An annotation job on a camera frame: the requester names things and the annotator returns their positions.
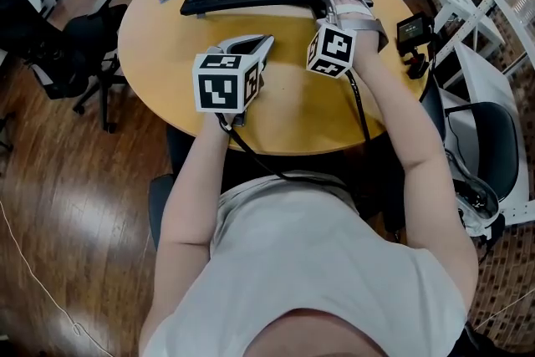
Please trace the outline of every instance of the wire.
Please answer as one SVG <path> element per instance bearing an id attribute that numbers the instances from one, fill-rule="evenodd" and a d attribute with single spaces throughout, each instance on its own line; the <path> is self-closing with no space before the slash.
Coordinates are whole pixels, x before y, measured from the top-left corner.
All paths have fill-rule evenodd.
<path id="1" fill-rule="evenodd" d="M 459 143 L 459 136 L 456 134 L 456 132 L 453 130 L 453 128 L 451 127 L 451 121 L 450 121 L 450 116 L 448 115 L 448 125 L 450 126 L 450 130 L 451 132 L 453 133 L 453 135 L 455 136 L 456 138 L 456 141 L 457 141 L 457 152 L 459 152 L 459 156 L 461 157 L 461 161 L 464 165 L 466 165 L 466 161 L 465 161 L 465 158 L 462 156 L 462 153 L 461 153 L 461 145 Z"/>
<path id="2" fill-rule="evenodd" d="M 44 292 L 48 295 L 48 297 L 50 298 L 50 300 L 52 300 L 53 304 L 56 305 L 56 307 L 62 312 L 64 313 L 65 317 L 67 317 L 67 319 L 69 320 L 72 328 L 73 328 L 73 332 L 76 336 L 81 336 L 82 335 L 82 332 L 84 332 L 87 337 L 91 340 L 91 342 L 93 342 L 94 346 L 96 346 L 98 349 L 100 349 L 100 351 L 102 351 L 103 353 L 105 353 L 106 355 L 108 355 L 109 357 L 114 357 L 112 354 L 110 354 L 108 351 L 106 351 L 95 339 L 93 339 L 93 336 L 91 336 L 88 331 L 84 328 L 84 326 L 80 323 L 76 323 L 72 317 L 69 315 L 69 313 L 67 311 L 65 311 L 62 307 L 60 307 L 58 305 L 58 303 L 55 301 L 55 299 L 52 297 L 52 295 L 50 294 L 50 292 L 47 290 L 46 287 L 43 286 L 43 283 L 41 283 L 39 281 L 39 279 L 35 276 L 35 274 L 33 273 L 33 270 L 32 270 L 32 267 L 30 267 L 30 264 L 28 263 L 28 260 L 24 257 L 23 255 L 23 251 L 21 250 L 20 246 L 18 245 L 18 242 L 17 242 L 17 239 L 15 238 L 15 236 L 13 235 L 13 231 L 11 229 L 11 225 L 9 224 L 9 221 L 8 221 L 8 217 L 6 216 L 6 212 L 3 208 L 3 204 L 2 204 L 2 200 L 0 200 L 0 208 L 2 208 L 2 214 L 3 214 L 3 219 L 6 221 L 6 224 L 8 225 L 8 230 L 9 230 L 9 235 L 11 235 L 11 238 L 13 239 L 13 241 L 15 242 L 15 246 L 17 246 L 17 250 L 18 250 L 18 253 L 20 254 L 20 257 L 23 259 L 24 263 L 26 264 L 26 266 L 28 267 L 28 271 L 30 272 L 30 275 L 32 276 L 32 278 L 39 284 L 39 286 L 41 286 L 41 288 L 44 290 Z"/>
<path id="3" fill-rule="evenodd" d="M 283 179 L 285 181 L 300 181 L 318 186 L 335 186 L 342 189 L 343 191 L 348 192 L 349 194 L 352 194 L 351 190 L 345 184 L 338 183 L 337 181 L 315 179 L 312 177 L 286 176 L 285 174 L 279 171 L 275 171 L 260 160 L 257 153 L 253 149 L 251 149 L 251 147 L 249 147 L 249 145 L 242 139 L 242 137 L 240 137 L 240 135 L 232 128 L 232 126 L 227 123 L 223 114 L 216 113 L 216 116 L 219 119 L 219 126 L 221 126 L 222 130 L 229 134 L 234 139 L 234 141 L 236 141 L 238 145 L 243 149 L 243 151 L 250 155 L 263 169 L 273 174 L 274 176 L 277 176 L 279 179 Z"/>
<path id="4" fill-rule="evenodd" d="M 514 301 L 513 303 L 510 303 L 508 304 L 508 306 L 506 306 L 504 309 L 500 309 L 497 313 L 491 315 L 488 319 L 486 319 L 485 321 L 483 321 L 482 323 L 479 323 L 479 325 L 474 329 L 474 330 L 478 330 L 483 324 L 485 324 L 486 322 L 490 321 L 491 319 L 494 319 L 494 317 L 496 317 L 497 315 L 501 314 L 503 311 L 505 311 L 506 309 L 508 308 L 511 308 L 511 306 L 513 306 L 515 303 L 518 303 L 520 302 L 522 299 L 526 298 L 529 294 L 535 292 L 535 287 L 532 288 L 529 292 L 527 292 L 526 294 L 524 294 L 521 298 L 518 298 L 516 301 Z"/>

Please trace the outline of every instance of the round wooden table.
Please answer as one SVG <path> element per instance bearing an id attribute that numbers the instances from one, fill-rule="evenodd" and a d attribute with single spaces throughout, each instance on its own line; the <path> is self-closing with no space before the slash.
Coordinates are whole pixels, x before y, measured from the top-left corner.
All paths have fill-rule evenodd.
<path id="1" fill-rule="evenodd" d="M 402 0 L 373 0 L 374 14 L 389 37 L 381 58 L 419 98 L 427 75 L 410 80 L 395 48 L 396 23 L 412 15 Z M 184 17 L 184 0 L 133 0 L 119 31 L 119 57 L 125 77 L 140 99 L 167 123 L 190 135 L 201 128 L 195 110 L 191 67 L 196 54 L 245 34 L 272 34 L 275 44 L 263 72 L 265 86 L 247 110 L 240 136 L 257 152 L 312 155 L 364 142 L 347 78 L 307 72 L 306 50 L 315 27 L 307 8 L 240 8 Z M 369 91 L 359 82 L 370 135 L 385 128 Z M 231 147 L 237 148 L 234 142 Z"/>

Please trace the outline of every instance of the person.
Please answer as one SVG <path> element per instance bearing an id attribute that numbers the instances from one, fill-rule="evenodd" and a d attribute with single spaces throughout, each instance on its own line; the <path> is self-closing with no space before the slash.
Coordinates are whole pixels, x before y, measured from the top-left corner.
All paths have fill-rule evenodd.
<path id="1" fill-rule="evenodd" d="M 450 353 L 475 293 L 476 250 L 438 132 L 382 64 L 378 40 L 358 32 L 354 70 L 405 171 L 408 246 L 377 235 L 336 186 L 264 176 L 221 195 L 224 170 L 241 166 L 225 166 L 229 137 L 205 115 L 166 203 L 140 355 Z"/>

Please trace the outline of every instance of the chair backrest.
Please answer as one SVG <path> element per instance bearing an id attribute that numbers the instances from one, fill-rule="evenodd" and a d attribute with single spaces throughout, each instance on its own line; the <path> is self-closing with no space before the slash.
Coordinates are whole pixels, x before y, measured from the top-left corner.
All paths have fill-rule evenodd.
<path id="1" fill-rule="evenodd" d="M 461 63 L 470 101 L 472 103 L 483 101 L 498 103 L 512 117 L 517 132 L 519 170 L 517 183 L 509 193 L 507 200 L 503 202 L 503 206 L 523 204 L 529 201 L 529 172 L 517 102 L 512 93 L 511 85 L 502 72 L 463 43 L 456 43 L 455 51 Z"/>
<path id="2" fill-rule="evenodd" d="M 446 117 L 444 115 L 441 92 L 435 76 L 431 76 L 428 79 L 425 93 L 420 102 L 433 121 L 433 124 L 435 124 L 438 133 L 441 135 L 442 141 L 444 141 L 446 138 Z"/>
<path id="3" fill-rule="evenodd" d="M 488 184 L 499 200 L 515 186 L 518 177 L 517 131 L 507 110 L 492 102 L 475 103 L 471 112 L 479 141 L 477 176 Z"/>
<path id="4" fill-rule="evenodd" d="M 0 48 L 36 64 L 52 81 L 53 98 L 74 97 L 87 88 L 89 73 L 84 54 L 29 0 L 0 3 Z"/>

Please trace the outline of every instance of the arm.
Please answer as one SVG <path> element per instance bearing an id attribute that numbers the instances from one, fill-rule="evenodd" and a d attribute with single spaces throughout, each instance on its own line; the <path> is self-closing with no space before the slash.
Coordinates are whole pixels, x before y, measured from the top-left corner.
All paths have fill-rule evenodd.
<path id="1" fill-rule="evenodd" d="M 438 259 L 470 308 L 477 284 L 477 257 L 457 212 L 453 180 L 441 138 L 420 102 L 377 54 L 376 32 L 357 37 L 354 68 L 383 115 L 405 170 L 405 220 L 409 246 Z"/>
<path id="2" fill-rule="evenodd" d="M 216 227 L 228 136 L 215 115 L 205 123 L 169 195 L 156 254 L 154 297 L 140 335 L 140 355 L 208 263 Z"/>

